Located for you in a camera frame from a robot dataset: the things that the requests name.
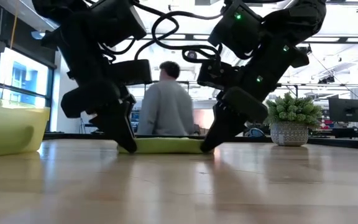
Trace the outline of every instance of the succulent plant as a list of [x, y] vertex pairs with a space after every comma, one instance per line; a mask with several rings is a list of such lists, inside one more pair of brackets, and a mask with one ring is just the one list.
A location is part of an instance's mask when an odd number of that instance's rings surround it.
[[283, 98], [267, 100], [268, 117], [266, 123], [273, 124], [281, 121], [292, 121], [306, 125], [309, 128], [319, 126], [322, 108], [313, 104], [312, 98], [293, 98], [286, 93]]

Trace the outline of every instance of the gray sweater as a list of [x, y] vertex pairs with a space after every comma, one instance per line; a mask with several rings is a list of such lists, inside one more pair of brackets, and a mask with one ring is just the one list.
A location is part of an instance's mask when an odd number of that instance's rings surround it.
[[176, 81], [153, 84], [145, 93], [137, 134], [191, 135], [194, 133], [193, 102]]

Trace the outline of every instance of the ceiling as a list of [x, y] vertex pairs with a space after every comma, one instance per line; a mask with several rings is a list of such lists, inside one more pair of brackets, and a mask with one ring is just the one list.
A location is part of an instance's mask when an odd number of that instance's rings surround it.
[[[181, 10], [193, 12], [202, 16], [213, 16], [220, 11], [223, 0], [220, 0], [210, 6], [195, 6], [195, 0], [141, 0], [142, 4], [156, 8], [163, 12], [168, 12], [168, 5], [172, 6], [172, 10]], [[252, 7], [256, 13], [264, 16], [272, 11], [282, 9], [291, 0], [286, 0], [277, 4], [264, 4], [262, 7]], [[38, 15], [36, 15], [31, 0], [0, 0], [0, 5], [11, 13], [18, 12], [18, 17], [39, 31], [53, 30], [56, 25]], [[355, 6], [327, 6], [327, 16], [324, 25], [318, 36], [358, 36], [358, 5]], [[143, 10], [137, 9], [140, 18], [143, 20], [146, 28], [150, 30], [157, 16], [149, 14]], [[188, 17], [178, 17], [180, 30], [178, 33], [189, 34], [209, 34], [219, 19], [213, 21], [203, 21]], [[162, 22], [158, 27], [158, 33], [164, 33], [172, 29], [172, 24]], [[118, 57], [118, 60], [133, 60], [133, 56], [137, 49], [144, 44], [145, 41], [137, 42], [131, 50]], [[186, 45], [186, 44], [208, 44], [205, 41], [185, 42], [167, 40], [170, 45]], [[128, 45], [128, 41], [117, 46], [117, 49], [123, 49]], [[310, 64], [302, 68], [290, 68], [280, 80], [282, 83], [317, 83], [319, 78], [325, 77], [334, 72], [335, 76], [341, 83], [357, 82], [358, 79], [352, 78], [351, 73], [358, 71], [358, 45], [351, 44], [311, 44], [313, 53], [309, 55]], [[159, 63], [164, 60], [174, 60], [178, 62], [182, 69], [184, 80], [195, 80], [199, 65], [185, 62], [181, 56], [181, 52], [161, 49], [157, 45], [153, 45], [142, 52], [141, 58], [148, 58], [152, 67], [158, 68]], [[242, 65], [246, 62], [239, 60], [235, 55], [224, 49], [222, 54], [223, 61], [231, 64]], [[158, 71], [153, 71], [153, 78], [158, 78]]]

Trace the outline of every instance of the window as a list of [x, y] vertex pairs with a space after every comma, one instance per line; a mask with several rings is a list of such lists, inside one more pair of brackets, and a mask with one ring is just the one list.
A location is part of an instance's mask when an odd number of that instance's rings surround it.
[[144, 97], [144, 85], [133, 85], [128, 86], [128, 91], [135, 98], [143, 98]]
[[2, 99], [4, 100], [27, 103], [39, 107], [45, 106], [45, 98], [39, 96], [31, 96], [25, 93], [19, 93], [8, 89], [4, 89], [4, 91], [2, 92], [2, 88], [0, 88], [0, 97], [2, 97]]
[[48, 67], [6, 48], [1, 54], [0, 83], [47, 94]]

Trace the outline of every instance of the plastic container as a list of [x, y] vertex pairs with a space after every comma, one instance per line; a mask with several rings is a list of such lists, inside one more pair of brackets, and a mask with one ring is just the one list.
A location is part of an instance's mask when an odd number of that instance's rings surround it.
[[0, 156], [37, 151], [49, 112], [49, 108], [0, 99]]

